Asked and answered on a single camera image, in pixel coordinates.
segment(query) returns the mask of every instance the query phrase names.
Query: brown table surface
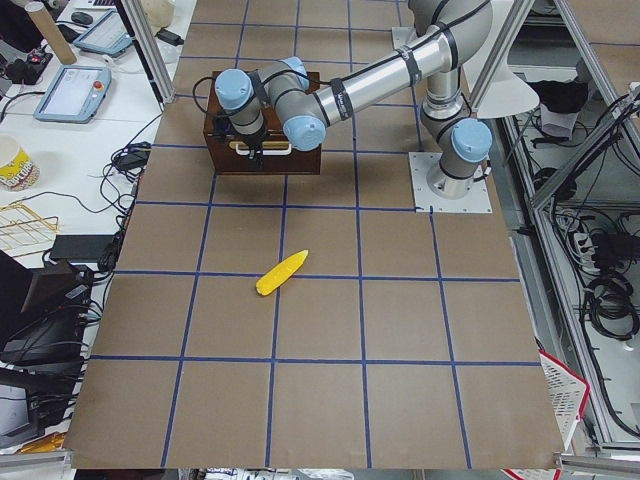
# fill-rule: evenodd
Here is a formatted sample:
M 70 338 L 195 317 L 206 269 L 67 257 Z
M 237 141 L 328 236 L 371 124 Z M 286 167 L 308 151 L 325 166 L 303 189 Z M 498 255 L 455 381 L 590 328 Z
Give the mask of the brown table surface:
M 318 176 L 217 177 L 188 98 L 213 70 L 291 55 L 345 74 L 410 23 L 402 2 L 199 1 L 67 437 L 76 467 L 553 465 L 493 184 L 493 214 L 414 211 L 424 87 L 331 127 Z

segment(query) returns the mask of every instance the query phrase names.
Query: mouse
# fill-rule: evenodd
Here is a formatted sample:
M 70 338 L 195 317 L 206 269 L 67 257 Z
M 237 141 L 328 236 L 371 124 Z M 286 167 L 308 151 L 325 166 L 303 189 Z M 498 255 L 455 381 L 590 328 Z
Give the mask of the mouse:
M 73 12 L 71 14 L 71 21 L 79 23 L 80 25 L 91 25 L 93 23 L 93 17 L 84 12 Z

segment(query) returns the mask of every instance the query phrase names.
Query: computer monitor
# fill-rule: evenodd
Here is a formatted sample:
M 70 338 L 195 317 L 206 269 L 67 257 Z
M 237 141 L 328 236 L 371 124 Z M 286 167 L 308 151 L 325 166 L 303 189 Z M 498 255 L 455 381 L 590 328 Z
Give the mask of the computer monitor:
M 42 34 L 24 8 L 11 0 L 0 0 L 0 39 L 13 48 L 28 53 L 40 45 Z

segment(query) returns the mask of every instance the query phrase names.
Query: robotic arm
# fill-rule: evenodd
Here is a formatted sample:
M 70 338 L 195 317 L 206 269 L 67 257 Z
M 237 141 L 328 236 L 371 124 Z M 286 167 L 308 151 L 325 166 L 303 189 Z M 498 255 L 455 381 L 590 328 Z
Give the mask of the robotic arm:
M 305 93 L 309 80 L 296 57 L 250 73 L 224 71 L 216 94 L 238 136 L 259 154 L 267 136 L 261 108 L 271 105 L 292 146 L 312 150 L 331 125 L 426 78 L 421 119 L 444 152 L 429 183 L 444 197 L 463 196 L 492 139 L 484 124 L 466 118 L 460 67 L 489 34 L 491 0 L 409 0 L 409 8 L 416 40 L 317 92 Z

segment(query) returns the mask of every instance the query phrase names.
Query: screen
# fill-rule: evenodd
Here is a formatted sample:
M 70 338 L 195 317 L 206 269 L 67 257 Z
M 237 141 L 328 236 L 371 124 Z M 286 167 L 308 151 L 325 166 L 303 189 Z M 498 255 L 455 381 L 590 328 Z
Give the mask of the screen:
M 42 113 L 50 115 L 78 115 L 91 94 L 93 82 L 100 70 L 68 68 L 58 80 Z
M 120 16 L 115 12 L 107 15 L 106 20 L 97 24 L 86 37 L 82 38 L 82 43 L 108 48 L 126 35 L 127 31 Z

